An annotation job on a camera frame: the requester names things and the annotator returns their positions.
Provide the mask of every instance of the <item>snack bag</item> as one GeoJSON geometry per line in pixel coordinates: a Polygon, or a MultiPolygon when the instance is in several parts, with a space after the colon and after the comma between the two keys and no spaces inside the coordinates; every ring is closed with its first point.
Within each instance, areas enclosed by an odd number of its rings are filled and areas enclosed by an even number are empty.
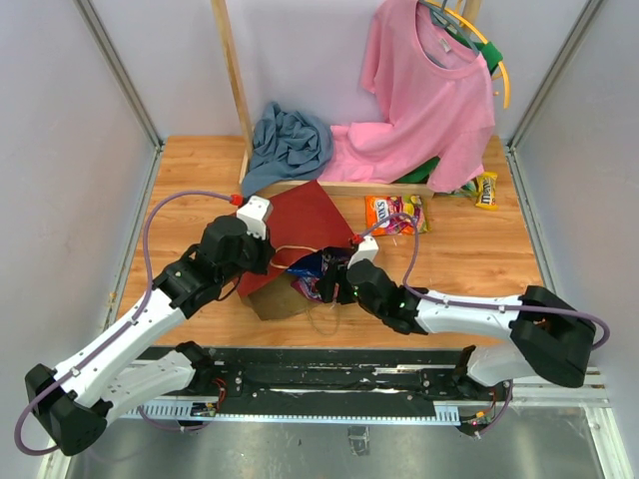
{"type": "MultiPolygon", "coordinates": [[[[411,215],[417,221],[417,232],[428,231],[426,220],[426,205],[417,195],[403,197],[366,197],[366,226],[372,227],[375,223],[388,218],[393,213],[404,212],[411,215]]],[[[384,235],[413,235],[414,230],[410,222],[401,218],[392,219],[381,224],[372,232],[374,237],[384,235]]]]}
{"type": "Polygon", "coordinates": [[[497,173],[485,172],[475,180],[477,181],[477,203],[475,203],[475,206],[485,210],[497,210],[497,200],[495,198],[497,173]]]}

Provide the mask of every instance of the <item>green cloth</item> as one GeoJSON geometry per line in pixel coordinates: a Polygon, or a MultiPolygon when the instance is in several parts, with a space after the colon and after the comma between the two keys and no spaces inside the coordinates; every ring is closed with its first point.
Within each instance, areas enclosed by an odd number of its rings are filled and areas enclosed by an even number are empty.
{"type": "MultiPolygon", "coordinates": [[[[457,42],[467,47],[468,43],[463,39],[463,37],[455,32],[451,32],[450,30],[446,30],[448,34],[454,38],[457,42]]],[[[499,62],[503,60],[503,55],[497,48],[492,44],[492,42],[481,43],[481,42],[473,42],[481,53],[481,56],[486,61],[488,65],[488,71],[490,75],[495,73],[497,67],[499,66],[499,62]]],[[[428,160],[423,165],[415,168],[412,172],[404,175],[396,183],[409,183],[411,185],[417,183],[425,183],[426,179],[430,176],[430,174],[437,168],[439,164],[439,157],[434,157],[428,160]]]]}
{"type": "MultiPolygon", "coordinates": [[[[450,30],[446,30],[446,32],[464,47],[468,46],[468,42],[466,42],[461,35],[455,32],[451,32],[450,30]]],[[[492,42],[473,43],[475,44],[475,47],[477,47],[477,50],[479,50],[479,53],[481,53],[481,56],[486,61],[486,64],[488,64],[488,71],[490,72],[490,75],[492,75],[493,73],[495,73],[495,70],[497,70],[499,62],[503,60],[503,55],[499,50],[497,50],[497,47],[495,47],[492,42]]]]}
{"type": "Polygon", "coordinates": [[[410,183],[411,185],[424,183],[426,178],[437,168],[437,165],[439,165],[439,157],[431,158],[412,172],[401,177],[396,183],[410,183]]]}

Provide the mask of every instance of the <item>gray wall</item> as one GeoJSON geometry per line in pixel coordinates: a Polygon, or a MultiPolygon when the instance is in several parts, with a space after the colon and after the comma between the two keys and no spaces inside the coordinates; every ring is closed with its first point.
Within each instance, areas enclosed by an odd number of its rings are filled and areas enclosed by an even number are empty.
{"type": "Polygon", "coordinates": [[[32,478],[24,374],[97,334],[152,148],[73,2],[0,2],[0,59],[0,475],[32,478]]]}
{"type": "Polygon", "coordinates": [[[559,289],[605,318],[594,355],[639,471],[639,37],[635,0],[607,2],[519,148],[559,289]]]}
{"type": "MultiPolygon", "coordinates": [[[[381,1],[227,0],[253,119],[277,100],[330,123],[377,120],[372,95],[357,85],[381,1]]],[[[584,3],[483,2],[477,27],[503,52],[511,76],[510,109],[495,98],[502,138],[512,135],[584,3]]],[[[94,4],[162,135],[240,132],[210,0],[94,4]]]]}

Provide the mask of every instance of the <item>metal floor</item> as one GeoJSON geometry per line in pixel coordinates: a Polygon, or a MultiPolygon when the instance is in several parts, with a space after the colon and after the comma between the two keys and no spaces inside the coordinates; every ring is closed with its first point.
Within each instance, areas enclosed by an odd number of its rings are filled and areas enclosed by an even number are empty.
{"type": "Polygon", "coordinates": [[[349,440],[341,424],[220,422],[183,435],[122,419],[74,458],[67,478],[604,477],[578,407],[511,408],[481,441],[414,425],[369,426],[368,438],[349,440]]]}

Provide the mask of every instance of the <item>candy bag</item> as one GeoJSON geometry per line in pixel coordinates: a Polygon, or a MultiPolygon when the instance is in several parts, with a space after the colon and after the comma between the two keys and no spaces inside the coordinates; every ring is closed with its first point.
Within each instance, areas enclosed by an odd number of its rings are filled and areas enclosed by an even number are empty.
{"type": "MultiPolygon", "coordinates": [[[[366,226],[372,227],[375,223],[388,218],[393,213],[404,212],[411,215],[417,221],[417,232],[428,231],[426,219],[426,205],[417,195],[403,197],[366,197],[366,226]]],[[[374,237],[384,235],[413,235],[412,224],[406,219],[395,218],[385,222],[372,232],[374,237]]]]}

